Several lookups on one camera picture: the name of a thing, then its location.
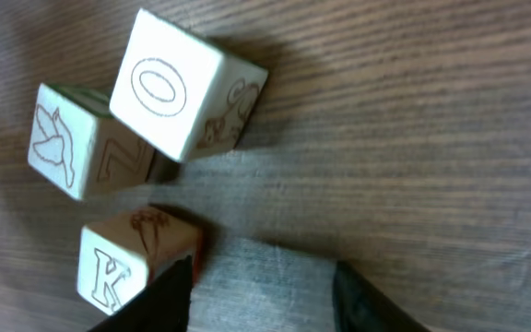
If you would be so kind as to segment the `white K block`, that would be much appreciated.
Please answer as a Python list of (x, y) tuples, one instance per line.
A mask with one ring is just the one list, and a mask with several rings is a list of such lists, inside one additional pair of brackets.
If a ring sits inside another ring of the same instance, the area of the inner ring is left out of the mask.
[(155, 207), (86, 224), (80, 233), (77, 293), (107, 315), (176, 261), (190, 256), (197, 279), (201, 229)]

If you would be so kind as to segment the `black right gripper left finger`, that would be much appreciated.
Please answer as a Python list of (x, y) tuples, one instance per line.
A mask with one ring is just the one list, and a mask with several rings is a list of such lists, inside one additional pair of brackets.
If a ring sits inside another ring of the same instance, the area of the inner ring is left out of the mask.
[(186, 332), (192, 287), (193, 258), (188, 255), (88, 332)]

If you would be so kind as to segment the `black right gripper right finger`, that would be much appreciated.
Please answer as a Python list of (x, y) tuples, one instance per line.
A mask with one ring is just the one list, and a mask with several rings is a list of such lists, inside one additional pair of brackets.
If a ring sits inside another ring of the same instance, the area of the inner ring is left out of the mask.
[(332, 301), (337, 332), (430, 332), (346, 261), (336, 262)]

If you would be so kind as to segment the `white O block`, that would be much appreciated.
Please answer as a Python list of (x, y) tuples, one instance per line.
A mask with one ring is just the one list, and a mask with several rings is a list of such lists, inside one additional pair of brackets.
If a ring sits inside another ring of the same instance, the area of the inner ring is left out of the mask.
[(265, 68), (141, 8), (110, 100), (112, 115), (178, 162), (235, 148)]

